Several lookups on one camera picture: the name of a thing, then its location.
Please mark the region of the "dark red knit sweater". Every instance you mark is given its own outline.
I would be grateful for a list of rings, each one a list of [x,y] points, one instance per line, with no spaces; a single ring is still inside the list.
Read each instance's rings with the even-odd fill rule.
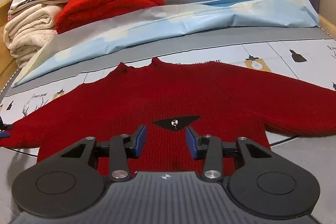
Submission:
[[[38,160],[93,136],[108,141],[147,127],[136,171],[201,171],[185,129],[232,142],[247,137],[269,147],[267,132],[335,134],[335,91],[278,74],[218,62],[169,64],[155,58],[135,68],[120,64],[103,79],[81,84],[16,121],[6,148],[39,149]]]

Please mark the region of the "cream folded blanket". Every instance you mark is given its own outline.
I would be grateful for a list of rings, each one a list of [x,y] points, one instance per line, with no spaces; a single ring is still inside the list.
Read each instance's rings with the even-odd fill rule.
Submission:
[[[63,5],[37,4],[23,10],[4,27],[3,42],[19,68],[56,35],[56,16]]]

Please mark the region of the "printed deer bed sheet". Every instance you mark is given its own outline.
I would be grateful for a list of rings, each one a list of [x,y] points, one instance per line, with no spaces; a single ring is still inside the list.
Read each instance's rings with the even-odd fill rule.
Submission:
[[[192,50],[156,58],[164,63],[178,65],[208,62],[235,65],[290,77],[335,91],[335,41],[333,39],[249,43]],[[141,68],[150,65],[151,61],[152,59],[144,59],[123,64]],[[6,96],[1,102],[1,117],[5,123],[14,125],[16,121],[71,92],[79,85],[103,79],[118,66],[81,73],[75,77]],[[268,142],[271,144],[287,136],[275,132],[266,133]],[[6,149],[33,156],[39,153],[37,147]]]

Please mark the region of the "bright red quilt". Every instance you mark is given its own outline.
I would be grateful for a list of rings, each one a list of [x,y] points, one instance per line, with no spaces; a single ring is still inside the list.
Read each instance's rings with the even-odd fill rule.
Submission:
[[[58,34],[141,9],[163,6],[164,0],[70,0],[56,16]]]

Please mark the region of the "light blue folded sheet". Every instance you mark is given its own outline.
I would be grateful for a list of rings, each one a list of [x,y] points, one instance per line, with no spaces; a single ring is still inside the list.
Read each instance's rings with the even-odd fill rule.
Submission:
[[[316,27],[309,0],[209,0],[155,6],[55,36],[21,70],[12,87],[127,47],[227,27]]]

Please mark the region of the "wooden bed frame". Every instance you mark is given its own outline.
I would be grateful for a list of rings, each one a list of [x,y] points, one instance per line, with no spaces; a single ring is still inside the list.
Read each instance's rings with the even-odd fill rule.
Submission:
[[[325,31],[329,36],[331,36],[333,39],[336,38],[336,26],[330,23],[326,18],[319,15],[319,27]]]

